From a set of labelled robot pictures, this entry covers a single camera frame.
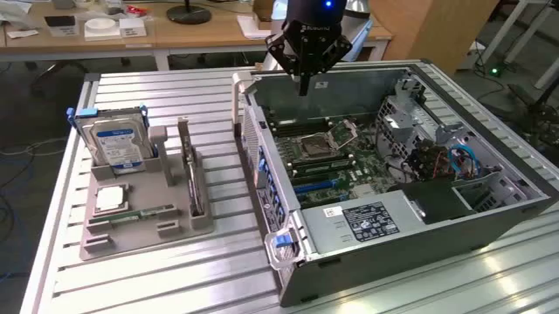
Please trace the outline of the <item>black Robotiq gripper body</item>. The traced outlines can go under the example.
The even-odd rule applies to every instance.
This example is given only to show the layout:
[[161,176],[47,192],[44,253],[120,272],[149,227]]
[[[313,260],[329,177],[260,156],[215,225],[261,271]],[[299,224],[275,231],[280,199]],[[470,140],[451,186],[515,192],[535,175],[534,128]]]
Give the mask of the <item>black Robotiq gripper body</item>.
[[281,32],[300,59],[303,77],[303,41],[311,37],[343,35],[344,1],[289,1]]

